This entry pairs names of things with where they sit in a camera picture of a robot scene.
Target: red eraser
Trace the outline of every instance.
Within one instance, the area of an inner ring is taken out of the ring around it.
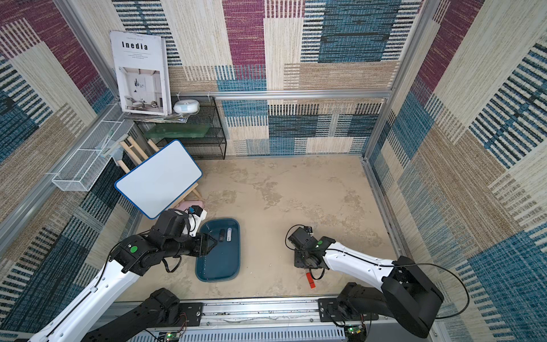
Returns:
[[[313,278],[311,277],[311,274],[309,272],[306,272],[306,277],[308,278],[308,282],[310,283],[310,287],[315,288],[315,283],[313,282]]]

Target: white mesh basket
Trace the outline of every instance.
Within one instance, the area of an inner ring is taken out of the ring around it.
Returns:
[[[101,151],[131,127],[133,121],[124,120],[121,108],[114,106],[53,177],[53,183],[62,191],[88,192],[111,159],[110,155],[102,157]]]

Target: dark teal tray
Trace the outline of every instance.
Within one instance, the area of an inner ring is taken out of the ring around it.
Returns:
[[[228,237],[228,228],[232,229],[232,239]],[[219,241],[220,230],[225,229],[224,241]],[[233,218],[214,219],[204,223],[200,233],[209,234],[219,241],[211,252],[196,259],[196,276],[205,282],[231,280],[237,276],[241,262],[240,227]]]

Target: woven fabric wall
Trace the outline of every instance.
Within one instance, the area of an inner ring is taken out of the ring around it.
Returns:
[[[453,341],[547,340],[546,30],[545,1],[442,0],[370,159],[414,260],[471,294]]]
[[[114,98],[51,0],[0,1],[0,221]],[[107,166],[56,191],[0,259],[0,329],[36,332],[88,284],[136,209]]]
[[[72,0],[109,30],[166,38],[171,91],[389,88],[421,0]],[[223,101],[227,155],[360,153],[383,99]]]

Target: book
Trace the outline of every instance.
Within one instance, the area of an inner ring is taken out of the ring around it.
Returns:
[[[124,112],[171,115],[165,38],[110,31],[120,105]]]

